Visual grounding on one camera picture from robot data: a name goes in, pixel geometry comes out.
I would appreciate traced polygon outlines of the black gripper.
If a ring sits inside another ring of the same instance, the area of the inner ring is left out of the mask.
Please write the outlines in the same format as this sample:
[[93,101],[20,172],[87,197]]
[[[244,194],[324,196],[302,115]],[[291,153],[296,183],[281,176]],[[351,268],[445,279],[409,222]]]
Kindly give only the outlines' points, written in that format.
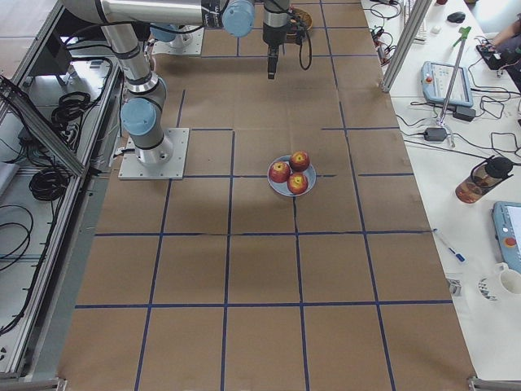
[[270,42],[268,43],[268,66],[267,66],[267,75],[269,80],[273,80],[275,78],[278,66],[278,57],[279,57],[279,49],[281,43],[280,42]]

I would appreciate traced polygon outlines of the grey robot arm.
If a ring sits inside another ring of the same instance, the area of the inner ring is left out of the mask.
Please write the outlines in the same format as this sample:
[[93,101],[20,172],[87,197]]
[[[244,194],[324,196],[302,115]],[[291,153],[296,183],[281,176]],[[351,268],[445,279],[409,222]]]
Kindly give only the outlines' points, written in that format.
[[122,68],[130,93],[122,106],[120,122],[134,142],[138,161],[162,164],[173,155],[160,118],[166,99],[166,86],[152,70],[142,52],[132,23],[159,27],[224,28],[243,37],[252,30],[253,1],[65,1],[65,8],[76,17],[98,24]]
[[[224,28],[234,37],[244,37],[252,31],[256,8],[253,1],[202,1],[203,21],[194,26],[186,23],[152,24],[153,37],[161,42],[173,42],[189,37],[205,27]],[[275,78],[280,46],[286,41],[294,17],[288,1],[265,1],[263,14],[263,41],[268,47],[267,76]]]

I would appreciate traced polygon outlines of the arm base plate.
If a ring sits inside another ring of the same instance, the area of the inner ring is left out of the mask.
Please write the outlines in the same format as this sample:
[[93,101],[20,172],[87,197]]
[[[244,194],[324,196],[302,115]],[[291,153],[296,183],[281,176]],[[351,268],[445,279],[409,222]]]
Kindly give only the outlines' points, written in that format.
[[201,54],[204,38],[204,29],[194,33],[178,34],[170,42],[156,41],[152,47],[153,55],[188,55],[198,56]]
[[118,178],[121,180],[182,180],[189,144],[189,128],[167,128],[162,143],[151,150],[136,147],[129,138]]

